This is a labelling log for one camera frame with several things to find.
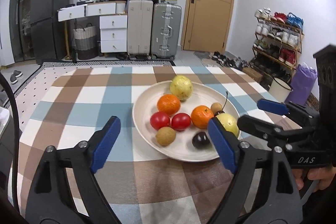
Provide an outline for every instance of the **fruit plate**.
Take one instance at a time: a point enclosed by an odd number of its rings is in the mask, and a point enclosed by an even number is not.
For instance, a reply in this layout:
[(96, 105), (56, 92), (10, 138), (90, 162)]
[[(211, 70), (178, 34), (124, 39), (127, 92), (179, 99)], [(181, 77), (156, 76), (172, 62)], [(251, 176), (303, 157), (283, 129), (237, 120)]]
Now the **fruit plate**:
[[(151, 116), (158, 111), (156, 104), (161, 96), (170, 94), (170, 83), (164, 81), (150, 86), (136, 100), (132, 109), (133, 122), (144, 140), (154, 149), (164, 155), (181, 161), (202, 162), (218, 158), (218, 154), (213, 145), (205, 149), (196, 149), (192, 144), (193, 136), (201, 131), (207, 130), (196, 128), (193, 124), (182, 132), (176, 132), (176, 139), (168, 146), (161, 146), (156, 141), (157, 131), (150, 124)], [(177, 113), (187, 113), (188, 115), (199, 105), (210, 107), (213, 103), (219, 102), (224, 105), (226, 97), (218, 91), (205, 85), (194, 83), (194, 91), (189, 99), (181, 102), (181, 108)], [(238, 111), (234, 105), (227, 100), (224, 112), (231, 114), (235, 119), (239, 118)]]

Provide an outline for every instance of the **plastic bag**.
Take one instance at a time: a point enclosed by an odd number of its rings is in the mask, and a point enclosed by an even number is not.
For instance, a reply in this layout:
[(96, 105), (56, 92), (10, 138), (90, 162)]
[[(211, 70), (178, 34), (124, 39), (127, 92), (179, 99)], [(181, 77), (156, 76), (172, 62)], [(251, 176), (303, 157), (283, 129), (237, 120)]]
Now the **plastic bag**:
[(304, 106), (308, 96), (317, 79), (317, 72), (313, 68), (303, 63), (298, 65), (296, 73), (292, 79), (291, 86), (293, 91), (288, 95), (286, 103), (289, 101)]

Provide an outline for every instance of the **plaid tablecloth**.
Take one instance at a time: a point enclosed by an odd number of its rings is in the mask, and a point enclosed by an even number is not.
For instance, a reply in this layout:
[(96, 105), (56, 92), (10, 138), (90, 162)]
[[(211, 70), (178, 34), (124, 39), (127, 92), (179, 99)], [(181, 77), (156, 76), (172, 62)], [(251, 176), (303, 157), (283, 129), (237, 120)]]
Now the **plaid tablecloth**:
[[(261, 98), (274, 100), (246, 74), (219, 67), (114, 67), (77, 69), (58, 78), (36, 107), (20, 139), (18, 193), (25, 214), (28, 191), (48, 145), (70, 148), (88, 140), (112, 116), (121, 132), (96, 179), (122, 223), (206, 223), (228, 188), (231, 175), (220, 160), (187, 163), (168, 159), (136, 131), (132, 106), (150, 85), (185, 75), (229, 100), (240, 115), (297, 128), (285, 116), (257, 109)], [(78, 211), (85, 213), (75, 179), (67, 171)]]

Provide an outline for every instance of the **tangerine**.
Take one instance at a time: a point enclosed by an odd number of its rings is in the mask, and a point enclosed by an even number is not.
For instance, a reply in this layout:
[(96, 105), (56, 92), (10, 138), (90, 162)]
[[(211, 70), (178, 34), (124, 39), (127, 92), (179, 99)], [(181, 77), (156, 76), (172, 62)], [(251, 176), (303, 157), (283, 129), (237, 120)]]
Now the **tangerine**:
[(181, 107), (180, 100), (172, 94), (166, 94), (157, 101), (157, 109), (169, 116), (174, 115)]
[(208, 127), (209, 120), (213, 117), (213, 112), (207, 106), (196, 107), (190, 115), (194, 126), (200, 129), (206, 129)]

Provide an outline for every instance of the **drawer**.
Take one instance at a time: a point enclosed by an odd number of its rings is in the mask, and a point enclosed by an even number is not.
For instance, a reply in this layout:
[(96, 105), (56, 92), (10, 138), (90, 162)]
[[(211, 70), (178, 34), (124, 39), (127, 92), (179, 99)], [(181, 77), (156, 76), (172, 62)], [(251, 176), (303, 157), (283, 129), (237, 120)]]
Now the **drawer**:
[(85, 5), (64, 8), (58, 11), (58, 21), (85, 17)]
[(100, 30), (100, 40), (127, 39), (127, 29), (103, 29)]
[(127, 52), (127, 40), (101, 40), (101, 52)]
[(100, 16), (100, 15), (114, 15), (116, 13), (116, 3), (94, 3), (88, 4), (85, 11), (85, 16)]
[(127, 28), (127, 16), (101, 16), (100, 29)]

